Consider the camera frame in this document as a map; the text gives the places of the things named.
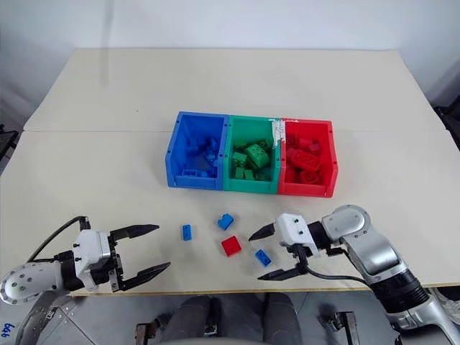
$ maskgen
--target table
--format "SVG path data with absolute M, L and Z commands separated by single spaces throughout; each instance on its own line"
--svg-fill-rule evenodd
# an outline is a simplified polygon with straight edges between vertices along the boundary
M 339 179 L 332 199 L 168 188 L 163 156 L 169 138 L 169 132 L 23 133 L 0 179 L 0 272 L 23 263 L 59 225 L 83 214 L 104 231 L 161 225 L 117 247 L 126 277 L 172 262 L 159 277 L 128 293 L 362 288 L 311 276 L 258 281 L 255 277 L 267 270 L 253 257 L 257 249 L 273 258 L 271 270 L 290 268 L 294 260 L 273 238 L 247 241 L 283 211 L 299 211 L 314 221 L 355 203 L 368 210 L 375 228 L 424 285 L 460 282 L 460 153 L 446 131 L 336 130 Z M 236 221 L 222 231 L 215 223 L 226 212 Z M 193 226 L 192 241 L 180 238 L 182 224 Z M 43 255 L 69 249 L 77 232 L 67 230 Z M 244 251 L 227 258 L 220 241 L 232 235 Z M 326 274 L 357 274 L 345 257 L 323 255 L 312 259 L 311 267 Z M 108 291 L 104 285 L 99 292 Z
M 395 51 L 76 50 L 26 131 L 167 132 L 179 111 L 443 130 Z

